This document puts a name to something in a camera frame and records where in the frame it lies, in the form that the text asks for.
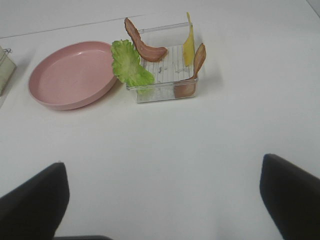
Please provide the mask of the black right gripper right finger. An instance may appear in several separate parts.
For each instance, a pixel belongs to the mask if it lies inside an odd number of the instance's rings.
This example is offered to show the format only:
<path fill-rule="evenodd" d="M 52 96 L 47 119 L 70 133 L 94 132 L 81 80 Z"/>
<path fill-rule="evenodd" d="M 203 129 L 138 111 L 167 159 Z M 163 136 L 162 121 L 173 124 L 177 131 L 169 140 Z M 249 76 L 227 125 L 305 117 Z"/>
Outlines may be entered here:
<path fill-rule="evenodd" d="M 320 180 L 276 154 L 265 154 L 259 191 L 285 240 L 320 238 Z"/>

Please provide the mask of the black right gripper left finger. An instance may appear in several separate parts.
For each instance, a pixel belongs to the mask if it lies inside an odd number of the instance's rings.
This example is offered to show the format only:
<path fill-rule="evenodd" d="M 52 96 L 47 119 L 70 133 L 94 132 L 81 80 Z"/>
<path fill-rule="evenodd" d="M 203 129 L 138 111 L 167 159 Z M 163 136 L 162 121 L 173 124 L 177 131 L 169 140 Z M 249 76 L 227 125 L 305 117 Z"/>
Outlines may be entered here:
<path fill-rule="evenodd" d="M 53 239 L 69 199 L 66 166 L 53 163 L 0 198 L 0 238 Z"/>

